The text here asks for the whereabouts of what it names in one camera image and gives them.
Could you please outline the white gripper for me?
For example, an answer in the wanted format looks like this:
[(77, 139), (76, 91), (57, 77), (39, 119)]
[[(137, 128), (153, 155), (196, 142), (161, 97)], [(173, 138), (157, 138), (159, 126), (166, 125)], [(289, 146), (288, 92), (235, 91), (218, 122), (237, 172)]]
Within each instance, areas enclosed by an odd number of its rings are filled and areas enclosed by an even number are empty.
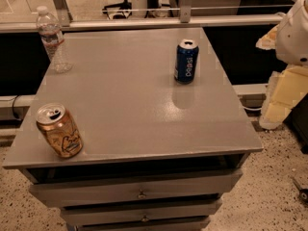
[(275, 49), (277, 59), (289, 64), (269, 77), (261, 109), (260, 126), (273, 130), (308, 93), (308, 67), (300, 66), (308, 65), (308, 0), (297, 0), (279, 25), (257, 40), (256, 47)]

